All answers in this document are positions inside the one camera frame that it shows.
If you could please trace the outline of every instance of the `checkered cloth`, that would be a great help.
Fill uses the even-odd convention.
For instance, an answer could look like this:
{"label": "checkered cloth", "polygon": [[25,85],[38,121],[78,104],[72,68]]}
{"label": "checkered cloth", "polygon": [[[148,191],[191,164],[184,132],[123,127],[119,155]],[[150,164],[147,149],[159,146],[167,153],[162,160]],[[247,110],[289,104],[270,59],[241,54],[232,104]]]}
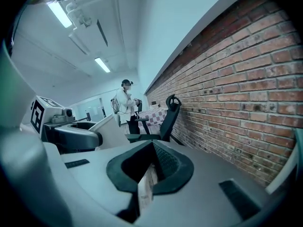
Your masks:
{"label": "checkered cloth", "polygon": [[139,113],[141,119],[149,119],[146,121],[147,126],[151,126],[154,124],[162,123],[166,116],[166,109],[165,108],[155,108],[150,109],[147,111],[143,111]]}

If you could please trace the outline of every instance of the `black office chair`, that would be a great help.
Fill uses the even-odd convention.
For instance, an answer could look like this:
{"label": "black office chair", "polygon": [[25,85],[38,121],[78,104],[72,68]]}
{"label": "black office chair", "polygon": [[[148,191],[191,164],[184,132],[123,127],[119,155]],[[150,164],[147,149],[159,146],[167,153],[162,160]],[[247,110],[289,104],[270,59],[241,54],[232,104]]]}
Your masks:
{"label": "black office chair", "polygon": [[173,94],[166,99],[166,105],[168,107],[168,110],[166,117],[160,127],[160,135],[149,133],[148,127],[146,125],[146,121],[149,121],[149,119],[136,119],[136,121],[142,122],[147,134],[127,134],[127,139],[131,143],[140,140],[163,140],[169,142],[172,128],[177,119],[182,104],[181,101]]}

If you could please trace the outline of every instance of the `ceiling light fixture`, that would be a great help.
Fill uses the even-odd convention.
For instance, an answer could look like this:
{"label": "ceiling light fixture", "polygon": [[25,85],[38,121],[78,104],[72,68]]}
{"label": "ceiling light fixture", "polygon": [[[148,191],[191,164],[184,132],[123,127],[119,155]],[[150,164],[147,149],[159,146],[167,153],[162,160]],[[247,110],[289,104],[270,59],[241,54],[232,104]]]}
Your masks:
{"label": "ceiling light fixture", "polygon": [[56,15],[59,21],[63,24],[65,28],[68,28],[72,25],[71,20],[67,17],[60,3],[52,2],[48,3],[47,6],[51,9],[51,11]]}
{"label": "ceiling light fixture", "polygon": [[100,59],[100,58],[96,58],[95,62],[99,64],[100,67],[102,67],[102,69],[106,72],[109,73],[110,70],[108,69],[108,67],[104,64],[104,62]]}

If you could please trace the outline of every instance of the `pink checkered fabric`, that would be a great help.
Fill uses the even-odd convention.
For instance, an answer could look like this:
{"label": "pink checkered fabric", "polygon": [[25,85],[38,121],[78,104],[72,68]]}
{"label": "pink checkered fabric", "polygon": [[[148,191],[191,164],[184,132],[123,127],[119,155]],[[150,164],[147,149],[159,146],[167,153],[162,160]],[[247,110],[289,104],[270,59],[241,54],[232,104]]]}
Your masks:
{"label": "pink checkered fabric", "polygon": [[151,126],[154,124],[162,123],[166,116],[166,109],[165,108],[155,108],[150,109],[147,111],[140,112],[139,114],[141,119],[149,119],[146,121],[147,126]]}

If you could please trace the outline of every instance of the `person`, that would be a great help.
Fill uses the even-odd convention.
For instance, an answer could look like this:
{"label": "person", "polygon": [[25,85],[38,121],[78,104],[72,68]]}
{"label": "person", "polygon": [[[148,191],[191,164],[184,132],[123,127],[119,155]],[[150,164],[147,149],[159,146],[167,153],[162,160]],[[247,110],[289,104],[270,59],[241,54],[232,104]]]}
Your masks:
{"label": "person", "polygon": [[130,134],[140,134],[139,122],[135,121],[137,118],[134,113],[134,106],[138,105],[139,100],[132,100],[130,91],[132,83],[125,79],[122,81],[121,88],[117,91],[117,101],[119,104],[119,114],[121,119],[126,120]]}

